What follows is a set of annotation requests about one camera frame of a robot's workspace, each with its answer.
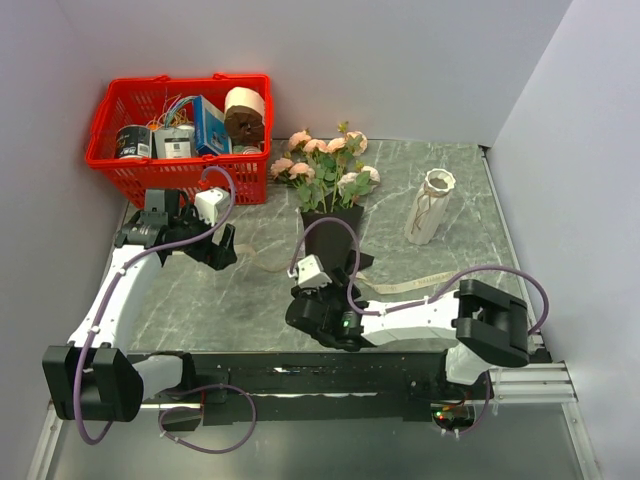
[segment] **pink flower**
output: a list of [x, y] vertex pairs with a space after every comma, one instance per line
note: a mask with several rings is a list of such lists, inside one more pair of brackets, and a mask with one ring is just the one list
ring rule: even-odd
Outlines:
[[356, 172], [346, 173], [338, 180], [338, 190], [340, 191], [340, 195], [344, 194], [344, 187], [347, 186], [348, 183], [353, 183], [356, 181], [356, 177], [358, 174]]
[[327, 145], [327, 151], [329, 153], [335, 153], [336, 151], [344, 148], [346, 144], [347, 144], [346, 138], [344, 137], [334, 138], [329, 142], [329, 145]]
[[320, 150], [321, 152], [327, 153], [327, 144], [324, 142], [324, 140], [318, 140], [317, 138], [314, 138], [307, 142], [302, 151], [304, 153], [313, 153], [316, 149]]
[[298, 178], [299, 175], [306, 176], [307, 183], [311, 183], [311, 180], [313, 180], [316, 176], [316, 171], [306, 163], [300, 162], [296, 163], [289, 169], [289, 179], [294, 180]]
[[280, 158], [273, 162], [271, 165], [271, 176], [273, 178], [278, 178], [278, 175], [289, 170], [293, 166], [293, 162], [290, 158]]
[[362, 167], [363, 172], [369, 172], [369, 178], [372, 182], [375, 182], [376, 185], [373, 185], [373, 188], [377, 187], [377, 184], [380, 183], [380, 173], [373, 167]]
[[347, 133], [351, 138], [356, 138], [358, 135], [362, 135], [362, 140], [360, 141], [360, 148], [358, 148], [355, 152], [353, 152], [354, 157], [358, 157], [362, 155], [362, 153], [367, 149], [367, 137], [364, 136], [362, 132], [349, 132]]
[[309, 140], [311, 140], [311, 135], [306, 130], [294, 133], [289, 139], [289, 151], [293, 152], [296, 148], [303, 147]]

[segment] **toilet paper roll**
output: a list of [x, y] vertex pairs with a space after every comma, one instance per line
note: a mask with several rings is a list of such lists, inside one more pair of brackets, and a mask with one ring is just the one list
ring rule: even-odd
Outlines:
[[264, 140], [264, 100], [259, 93], [236, 87], [224, 101], [224, 127], [235, 144], [250, 145]]

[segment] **blue box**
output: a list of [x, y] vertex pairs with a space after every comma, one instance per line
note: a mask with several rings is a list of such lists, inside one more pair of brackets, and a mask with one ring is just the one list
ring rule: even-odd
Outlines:
[[195, 143], [199, 155], [223, 155], [232, 152], [231, 139], [224, 128], [224, 113], [202, 95], [193, 100]]

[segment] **white wall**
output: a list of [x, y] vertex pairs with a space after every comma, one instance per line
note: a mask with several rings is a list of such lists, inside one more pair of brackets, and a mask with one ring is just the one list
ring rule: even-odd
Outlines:
[[41, 359], [97, 291], [122, 201], [83, 164], [103, 91], [55, 2], [0, 15], [0, 476], [24, 478], [49, 398]]
[[574, 0], [489, 157], [607, 480], [640, 477], [639, 24], [637, 1]]
[[492, 145], [570, 0], [59, 0], [111, 76], [266, 72], [276, 137]]

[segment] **plastic basket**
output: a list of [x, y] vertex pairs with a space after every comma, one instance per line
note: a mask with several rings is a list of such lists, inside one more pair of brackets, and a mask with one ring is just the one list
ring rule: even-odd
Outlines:
[[[116, 134], [126, 125], [146, 125], [162, 114], [167, 98], [175, 95], [204, 95], [224, 111], [224, 99], [234, 87], [258, 92], [265, 100], [264, 150], [248, 155], [205, 155], [181, 159], [115, 159]], [[101, 171], [136, 207], [144, 206], [148, 188], [178, 188], [193, 201], [201, 190], [202, 170], [211, 165], [225, 168], [236, 186], [237, 204], [257, 204], [267, 200], [267, 160], [271, 151], [273, 100], [266, 75], [225, 75], [211, 78], [171, 79], [128, 78], [111, 82], [91, 125], [91, 141], [85, 156], [87, 164]], [[222, 174], [207, 178], [207, 188], [228, 190]]]

